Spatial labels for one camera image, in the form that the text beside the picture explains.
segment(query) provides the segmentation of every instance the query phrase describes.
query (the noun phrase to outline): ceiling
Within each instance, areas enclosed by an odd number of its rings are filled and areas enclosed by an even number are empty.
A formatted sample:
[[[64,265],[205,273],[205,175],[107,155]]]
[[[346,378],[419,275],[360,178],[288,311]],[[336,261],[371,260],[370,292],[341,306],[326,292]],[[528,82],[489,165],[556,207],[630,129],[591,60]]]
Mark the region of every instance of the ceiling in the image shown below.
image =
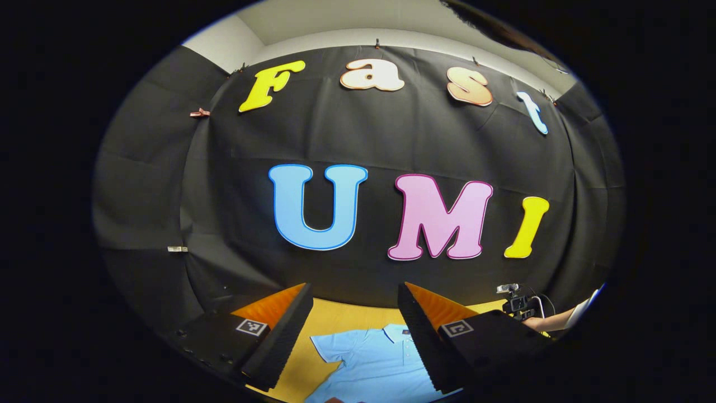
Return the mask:
[[[237,16],[265,45],[336,29],[403,29],[484,49],[562,93],[575,83],[573,75],[558,72],[553,62],[501,45],[470,28],[438,0],[264,0],[239,11]]]

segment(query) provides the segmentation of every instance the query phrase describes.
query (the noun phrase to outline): table surface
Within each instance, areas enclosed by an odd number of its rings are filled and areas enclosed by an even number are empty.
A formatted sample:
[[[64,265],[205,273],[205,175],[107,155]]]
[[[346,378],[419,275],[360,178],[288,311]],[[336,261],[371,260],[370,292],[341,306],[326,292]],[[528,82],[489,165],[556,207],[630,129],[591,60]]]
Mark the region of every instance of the table surface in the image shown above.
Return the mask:
[[[468,308],[484,313],[489,310],[502,310],[505,300],[468,305]],[[396,308],[373,308],[360,305],[337,303],[314,298],[314,306],[306,319],[301,333],[284,371],[275,388],[262,392],[274,399],[288,403],[303,402],[328,375],[338,368],[339,362],[326,363],[316,352],[310,336],[341,333],[356,329],[384,328],[389,323],[405,324],[400,311]]]

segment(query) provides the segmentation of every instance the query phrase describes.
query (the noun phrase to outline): light blue letter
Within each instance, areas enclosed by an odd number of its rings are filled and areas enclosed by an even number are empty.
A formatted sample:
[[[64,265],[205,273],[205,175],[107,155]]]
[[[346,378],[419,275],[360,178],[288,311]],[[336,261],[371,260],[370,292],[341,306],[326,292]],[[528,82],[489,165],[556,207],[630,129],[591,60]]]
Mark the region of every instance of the light blue letter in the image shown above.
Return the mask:
[[[539,118],[539,106],[537,106],[534,101],[532,101],[532,98],[530,98],[527,93],[524,93],[522,91],[517,92],[517,96],[524,101],[525,105],[527,105],[527,111],[530,113],[530,118],[532,118],[532,123],[535,124],[535,127],[537,130],[542,132],[542,134],[547,134],[547,125],[542,123],[542,120]]]
[[[339,248],[351,240],[356,229],[358,185],[368,170],[355,165],[333,165],[326,178],[333,182],[333,225],[313,229],[304,220],[304,184],[313,171],[305,165],[277,165],[268,171],[274,183],[274,216],[279,234],[290,243],[311,250]]]

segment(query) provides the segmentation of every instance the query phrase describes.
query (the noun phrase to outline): polo shirt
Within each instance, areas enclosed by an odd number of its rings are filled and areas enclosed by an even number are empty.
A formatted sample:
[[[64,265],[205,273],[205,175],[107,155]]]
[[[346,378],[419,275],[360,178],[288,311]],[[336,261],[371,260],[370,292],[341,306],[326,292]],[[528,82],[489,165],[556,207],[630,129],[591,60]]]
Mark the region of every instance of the polo shirt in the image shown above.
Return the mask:
[[[338,369],[306,403],[336,397],[345,403],[427,403],[449,394],[435,390],[406,325],[311,336],[325,362]]]

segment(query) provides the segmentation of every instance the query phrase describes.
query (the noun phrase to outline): hair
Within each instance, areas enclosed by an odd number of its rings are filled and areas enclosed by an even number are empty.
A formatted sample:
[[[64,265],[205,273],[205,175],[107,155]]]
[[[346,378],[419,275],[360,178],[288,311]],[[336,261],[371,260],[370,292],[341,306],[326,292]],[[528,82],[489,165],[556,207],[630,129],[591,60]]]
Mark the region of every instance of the hair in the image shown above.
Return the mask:
[[[553,62],[558,62],[555,57],[551,56],[549,52],[532,39],[527,38],[525,34],[485,12],[456,0],[440,0],[440,3],[452,10],[460,21],[470,28],[477,29],[495,42],[512,49],[532,52]]]

